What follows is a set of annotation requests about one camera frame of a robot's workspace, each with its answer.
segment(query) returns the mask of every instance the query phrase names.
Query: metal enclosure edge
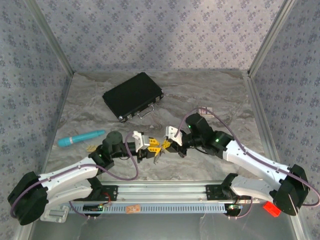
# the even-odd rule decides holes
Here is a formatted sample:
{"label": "metal enclosure edge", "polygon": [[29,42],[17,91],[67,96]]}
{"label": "metal enclosure edge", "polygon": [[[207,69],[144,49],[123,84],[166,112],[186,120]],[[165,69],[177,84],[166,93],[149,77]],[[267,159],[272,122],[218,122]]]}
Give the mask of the metal enclosure edge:
{"label": "metal enclosure edge", "polygon": [[253,78],[258,71],[258,68],[264,61],[268,51],[271,49],[278,33],[282,29],[291,9],[295,5],[296,0],[284,0],[282,3],[268,33],[266,34],[257,54],[255,55],[249,69],[249,76]]}
{"label": "metal enclosure edge", "polygon": [[[272,137],[267,117],[263,109],[257,87],[249,74],[243,73],[244,85],[248,91],[249,100],[253,110],[254,118],[261,138],[265,156],[275,162],[281,163],[274,139]],[[306,223],[303,211],[297,216],[290,216],[295,235],[298,240],[312,240],[309,227]]]}
{"label": "metal enclosure edge", "polygon": [[71,65],[70,65],[65,53],[63,52],[61,46],[59,45],[58,40],[56,39],[54,33],[52,32],[52,30],[51,30],[51,28],[49,26],[49,24],[47,23],[46,18],[43,15],[40,7],[36,3],[36,0],[24,0],[24,2],[27,5],[27,7],[29,8],[32,16],[34,17],[34,20],[36,21],[36,23],[40,27],[43,35],[45,36],[47,42],[50,45],[52,51],[54,52],[54,54],[59,59],[62,67],[65,70],[65,72],[71,78],[73,76],[73,74],[74,74],[74,71],[72,70],[72,67],[71,67]]}
{"label": "metal enclosure edge", "polygon": [[[42,169],[41,169],[41,173],[42,174],[46,171],[47,163],[48,163],[48,160],[49,160],[49,156],[50,156],[50,153],[51,153],[52,146],[54,145],[55,136],[56,136],[57,131],[58,131],[58,125],[59,125],[62,113],[64,111],[64,107],[65,107],[65,104],[66,104],[66,101],[67,101],[67,97],[68,97],[68,93],[69,93],[69,89],[70,89],[70,86],[71,86],[71,82],[72,82],[73,76],[74,76],[73,74],[70,76],[69,83],[68,83],[67,88],[65,90],[65,96],[64,96],[64,99],[62,100],[62,104],[61,104],[61,107],[60,107],[61,111],[59,112],[59,116],[57,117],[57,121],[56,121],[56,124],[54,126],[54,130],[53,130],[54,136],[52,137],[52,139],[50,141],[49,149],[48,149],[48,152],[47,152],[47,154],[45,156],[44,163],[43,163],[43,166],[42,166]],[[28,240],[29,237],[31,236],[31,232],[33,231],[33,228],[34,228],[34,223],[33,222],[28,224],[28,225],[25,225],[25,226],[21,226],[20,224],[18,224],[17,228],[16,228],[16,231],[15,231],[15,234],[14,234],[14,237],[13,237],[13,240]]]}

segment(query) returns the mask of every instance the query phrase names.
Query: briefcase handle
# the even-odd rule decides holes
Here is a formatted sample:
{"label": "briefcase handle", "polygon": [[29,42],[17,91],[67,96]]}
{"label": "briefcase handle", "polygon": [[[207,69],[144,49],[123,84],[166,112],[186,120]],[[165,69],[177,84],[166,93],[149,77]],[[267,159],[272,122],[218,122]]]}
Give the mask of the briefcase handle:
{"label": "briefcase handle", "polygon": [[152,113],[155,110],[155,107],[153,105],[150,105],[150,107],[152,107],[152,109],[150,111],[146,112],[142,116],[140,116],[139,112],[137,113],[137,115],[139,116],[140,119],[144,118],[145,116],[149,115],[150,113]]}

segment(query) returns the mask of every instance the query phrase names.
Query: cable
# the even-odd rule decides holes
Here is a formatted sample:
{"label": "cable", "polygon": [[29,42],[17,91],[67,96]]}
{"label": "cable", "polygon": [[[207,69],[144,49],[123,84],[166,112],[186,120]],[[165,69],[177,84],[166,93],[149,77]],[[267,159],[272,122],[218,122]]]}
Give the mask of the cable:
{"label": "cable", "polygon": [[237,138],[237,136],[234,134],[234,132],[231,130],[231,128],[219,117],[217,116],[214,112],[204,108],[204,107],[196,107],[194,109],[192,109],[190,112],[188,112],[182,119],[179,127],[178,127],[178,130],[176,132],[176,134],[174,135],[174,137],[177,137],[181,128],[182,128],[182,125],[183,123],[186,121],[187,117],[195,110],[198,110],[198,109],[201,109],[201,110],[205,110],[207,111],[208,113],[212,114],[216,119],[218,119],[225,127],[226,129],[228,129],[228,131],[231,133],[231,135],[233,136],[234,140],[236,141],[236,143],[239,145],[239,148],[245,153],[247,154],[249,157],[251,157],[253,160],[256,160],[258,163],[262,164],[262,165],[265,165],[267,166],[268,168],[271,168],[273,170],[276,170],[280,173],[283,173],[283,174],[286,174],[288,175],[289,177],[299,181],[300,183],[306,185],[308,188],[310,188],[311,190],[313,190],[315,192],[315,194],[317,195],[318,197],[318,201],[316,203],[313,203],[313,204],[302,204],[302,206],[305,206],[305,207],[317,207],[317,206],[320,206],[320,193],[317,191],[317,189],[315,187],[313,187],[310,183],[308,183],[307,181],[301,179],[300,177],[290,173],[290,172],[286,172],[280,168],[277,168],[271,164],[268,164],[264,161],[262,161],[261,159],[257,158],[256,156],[252,155],[250,152],[247,152],[245,147],[241,144],[241,142],[239,141],[239,139]]}
{"label": "cable", "polygon": [[248,211],[246,211],[245,214],[243,214],[243,215],[241,215],[241,216],[228,216],[228,217],[229,217],[229,218],[233,218],[233,219],[241,219],[241,218],[247,216],[247,215],[250,213],[250,211],[251,211],[251,209],[252,209],[253,202],[254,202],[254,200],[252,199],[252,197],[250,197],[250,200],[251,200],[251,201],[250,201],[250,207],[249,207]]}
{"label": "cable", "polygon": [[106,195],[107,197],[108,197],[108,202],[105,202],[105,203],[103,203],[102,205],[105,205],[105,204],[109,204],[109,206],[111,206],[112,205],[112,202],[111,202],[111,197],[110,197],[110,195],[109,195],[109,193],[107,193],[107,192],[103,192],[102,193],[103,195]]}
{"label": "cable", "polygon": [[200,152],[200,153],[203,153],[203,154],[208,155],[208,153],[206,153],[205,151],[200,150],[199,148],[194,147],[194,149],[197,150],[197,151]]}
{"label": "cable", "polygon": [[[111,197],[110,197],[109,193],[103,192],[102,194],[104,194],[104,195],[106,195],[106,196],[108,197],[108,201],[105,202],[105,203],[102,203],[101,205],[105,205],[105,204],[110,203],[109,206],[111,206]],[[85,214],[83,214],[83,213],[78,212],[78,210],[75,208],[75,206],[73,206],[73,204],[72,204],[71,201],[69,201],[69,204],[70,204],[71,209],[72,209],[76,214],[78,214],[78,215],[80,215],[81,217],[84,217],[84,218],[86,218],[86,219],[88,219],[88,218],[90,217],[89,215],[87,216],[87,215],[85,215]]]}
{"label": "cable", "polygon": [[136,180],[138,178],[138,175],[139,175],[138,164],[136,163],[136,160],[134,159],[134,156],[130,152],[130,149],[129,149],[129,146],[128,146],[128,138],[130,136],[132,136],[132,134],[133,134],[133,132],[131,131],[126,135],[126,137],[124,139],[124,145],[125,145],[125,149],[126,149],[128,155],[131,158],[131,160],[133,162],[133,165],[135,167],[135,176],[131,177],[131,178],[124,178],[124,177],[120,177],[120,176],[114,175],[112,172],[109,172],[108,170],[104,169],[104,172],[106,172],[110,176],[114,177],[115,179],[122,180],[122,181],[133,181],[133,180]]}
{"label": "cable", "polygon": [[122,157],[119,157],[119,159],[125,161],[125,160],[128,160],[130,157],[128,156],[127,158],[122,158]]}
{"label": "cable", "polygon": [[86,218],[86,219],[89,218],[89,216],[86,216],[86,215],[84,215],[83,213],[78,212],[77,209],[72,205],[71,201],[69,201],[69,204],[70,204],[71,209],[72,209],[76,214],[78,214],[78,215],[80,215],[81,217],[84,217],[84,218]]}
{"label": "cable", "polygon": [[[76,171],[77,171],[77,170],[79,170],[80,168],[85,168],[85,167],[95,167],[95,168],[97,168],[97,169],[102,170],[102,171],[105,172],[105,173],[110,174],[110,172],[109,172],[108,170],[106,170],[105,168],[103,168],[102,166],[99,166],[99,165],[93,164],[93,163],[85,163],[85,164],[81,164],[81,165],[78,165],[78,166],[74,166],[74,167],[72,167],[72,168],[70,168],[70,169],[67,169],[67,170],[62,171],[62,172],[60,172],[60,173],[57,173],[56,175],[53,175],[53,176],[50,176],[50,177],[48,177],[48,178],[42,179],[42,180],[40,180],[40,181],[37,181],[36,183],[34,183],[34,184],[32,184],[31,186],[29,186],[26,190],[24,190],[24,191],[16,198],[16,200],[13,202],[13,204],[12,204],[12,206],[11,206],[11,209],[10,209],[10,215],[11,215],[11,217],[13,217],[13,218],[15,218],[15,219],[17,218],[17,216],[14,214],[14,210],[15,210],[15,208],[16,208],[16,205],[17,205],[17,203],[20,201],[20,199],[21,199],[24,195],[27,194],[28,191],[30,191],[31,189],[35,188],[36,186],[38,186],[38,185],[40,185],[40,184],[42,184],[42,183],[51,181],[51,180],[53,180],[53,179],[55,179],[55,178],[57,178],[57,177],[60,177],[60,176],[62,176],[62,175],[64,175],[64,174],[70,173],[70,172],[72,172],[73,170],[76,170]],[[118,178],[119,178],[119,179],[121,178],[121,180],[122,180],[122,179],[125,179],[125,180],[126,180],[126,179],[129,179],[129,180],[127,180],[127,181],[131,181],[131,180],[134,180],[134,179],[135,179],[135,177],[132,177],[132,178],[118,177]]]}
{"label": "cable", "polygon": [[236,200],[235,200],[235,202],[233,203],[233,205],[237,204],[237,202],[239,201],[239,198],[240,198],[240,196],[236,196]]}

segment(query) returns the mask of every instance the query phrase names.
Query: metal frame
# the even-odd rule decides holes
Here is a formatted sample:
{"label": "metal frame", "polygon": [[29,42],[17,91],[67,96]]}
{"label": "metal frame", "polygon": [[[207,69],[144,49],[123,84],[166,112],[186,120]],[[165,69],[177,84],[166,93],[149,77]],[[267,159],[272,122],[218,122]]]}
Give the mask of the metal frame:
{"label": "metal frame", "polygon": [[[267,117],[259,98],[257,87],[249,74],[243,73],[244,85],[248,91],[249,100],[253,109],[256,125],[261,137],[262,146],[265,156],[270,160],[281,163],[274,139],[272,137]],[[303,209],[297,216],[290,216],[295,235],[298,240],[312,240],[309,227],[305,221],[306,217]]]}
{"label": "metal frame", "polygon": [[[68,86],[66,87],[66,90],[65,90],[64,99],[62,100],[62,104],[61,104],[61,108],[60,108],[61,111],[59,112],[59,116],[57,117],[57,121],[56,121],[56,124],[54,126],[54,130],[53,130],[54,136],[56,136],[57,131],[58,131],[59,122],[60,122],[62,113],[63,113],[64,108],[65,108],[65,104],[66,104],[66,101],[67,101],[67,97],[68,97],[68,93],[69,93],[69,90],[70,90],[70,86],[71,86],[73,77],[74,77],[74,75],[72,74],[70,76]],[[42,169],[41,169],[41,173],[42,174],[45,173],[45,171],[46,171],[47,164],[48,164],[49,157],[50,157],[50,153],[51,153],[51,149],[52,149],[52,147],[54,145],[54,141],[55,141],[55,138],[53,137],[51,139],[50,143],[49,143],[49,149],[48,149],[48,152],[46,153],[45,160],[44,160],[44,163],[43,163],[43,166],[42,166]]]}
{"label": "metal frame", "polygon": [[[117,202],[121,203],[204,203],[206,185],[220,185],[222,181],[112,181],[103,185],[117,185]],[[232,204],[234,200],[211,200],[210,203]]]}
{"label": "metal frame", "polygon": [[278,33],[282,29],[287,17],[295,5],[296,0],[285,0],[281,5],[268,33],[266,34],[264,41],[262,42],[260,49],[258,50],[255,58],[253,59],[251,66],[249,67],[249,76],[253,78],[258,71],[258,68],[264,61],[268,51],[272,47]]}
{"label": "metal frame", "polygon": [[227,210],[224,203],[116,203],[105,205],[100,211],[83,211],[82,204],[73,204],[73,207],[81,214],[126,214],[127,207],[138,208],[135,214],[225,214]]}
{"label": "metal frame", "polygon": [[68,74],[69,78],[71,78],[74,74],[72,67],[62,50],[61,46],[58,43],[54,33],[52,32],[49,24],[46,21],[45,16],[43,15],[40,7],[36,3],[35,0],[24,0],[25,4],[28,6],[31,14],[33,15],[36,23],[39,25],[43,35],[45,36],[46,40],[48,41],[50,47],[52,48],[54,54],[59,59],[62,67],[64,68],[65,72]]}

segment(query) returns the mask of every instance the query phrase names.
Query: white mounting bracket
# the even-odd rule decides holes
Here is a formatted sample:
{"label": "white mounting bracket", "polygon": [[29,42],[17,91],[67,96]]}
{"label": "white mounting bracket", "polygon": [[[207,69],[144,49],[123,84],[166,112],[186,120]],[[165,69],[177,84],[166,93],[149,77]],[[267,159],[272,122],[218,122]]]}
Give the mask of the white mounting bracket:
{"label": "white mounting bracket", "polygon": [[269,192],[273,190],[268,183],[260,179],[236,176],[230,186],[238,196],[252,196],[253,198],[273,202]]}
{"label": "white mounting bracket", "polygon": [[134,138],[135,152],[137,153],[140,149],[147,149],[150,146],[149,137],[142,135],[138,131],[133,131],[132,137]]}
{"label": "white mounting bracket", "polygon": [[172,141],[179,144],[179,146],[182,146],[182,133],[179,132],[178,136],[175,137],[177,134],[178,129],[173,126],[167,126],[165,128],[165,136],[168,137],[168,139],[171,139]]}
{"label": "white mounting bracket", "polygon": [[45,211],[41,215],[40,220],[44,222],[54,222],[63,224],[67,220],[68,213],[68,206],[55,206]]}

